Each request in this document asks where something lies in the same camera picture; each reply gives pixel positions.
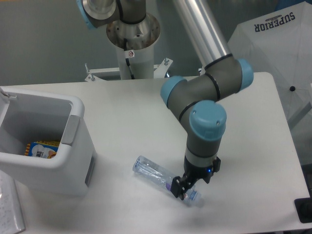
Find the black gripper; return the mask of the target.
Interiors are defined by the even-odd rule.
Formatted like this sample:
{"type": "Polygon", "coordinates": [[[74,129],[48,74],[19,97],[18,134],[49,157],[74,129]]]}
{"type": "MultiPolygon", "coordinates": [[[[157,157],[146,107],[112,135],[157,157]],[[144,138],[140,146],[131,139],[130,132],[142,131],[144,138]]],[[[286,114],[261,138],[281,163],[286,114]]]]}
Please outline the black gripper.
{"type": "Polygon", "coordinates": [[[210,183],[211,177],[220,169],[221,160],[216,157],[210,166],[197,167],[191,164],[187,158],[184,158],[184,174],[183,177],[176,176],[172,180],[170,191],[176,198],[184,200],[185,194],[197,195],[198,192],[195,183],[203,179],[206,184],[210,183]]]}

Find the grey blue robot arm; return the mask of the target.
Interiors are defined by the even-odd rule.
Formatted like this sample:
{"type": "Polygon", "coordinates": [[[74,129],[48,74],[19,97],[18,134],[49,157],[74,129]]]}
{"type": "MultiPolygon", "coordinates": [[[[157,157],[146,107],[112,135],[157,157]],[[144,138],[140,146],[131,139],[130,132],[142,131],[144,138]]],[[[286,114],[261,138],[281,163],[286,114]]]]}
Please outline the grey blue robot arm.
{"type": "MultiPolygon", "coordinates": [[[[139,51],[158,39],[160,26],[146,11],[144,0],[79,0],[78,8],[89,28],[106,26],[107,37],[119,49],[122,79],[153,74],[153,57],[137,60],[139,51]]],[[[226,112],[218,101],[250,86],[254,72],[244,59],[235,59],[204,0],[176,0],[174,6],[203,65],[204,73],[190,81],[169,78],[160,95],[187,132],[183,176],[174,177],[171,193],[180,199],[202,179],[210,182],[219,171],[217,157],[226,129],[226,112]]]]}

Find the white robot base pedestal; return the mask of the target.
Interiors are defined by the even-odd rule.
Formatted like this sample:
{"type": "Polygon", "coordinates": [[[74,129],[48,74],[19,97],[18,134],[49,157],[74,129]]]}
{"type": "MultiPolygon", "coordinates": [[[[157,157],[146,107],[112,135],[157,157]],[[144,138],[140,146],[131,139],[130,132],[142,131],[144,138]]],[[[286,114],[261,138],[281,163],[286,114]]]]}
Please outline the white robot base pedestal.
{"type": "Polygon", "coordinates": [[[150,13],[137,24],[126,24],[121,20],[109,23],[106,28],[108,40],[114,45],[122,78],[125,68],[133,71],[131,77],[151,77],[154,67],[154,46],[160,36],[160,24],[150,13]]]}

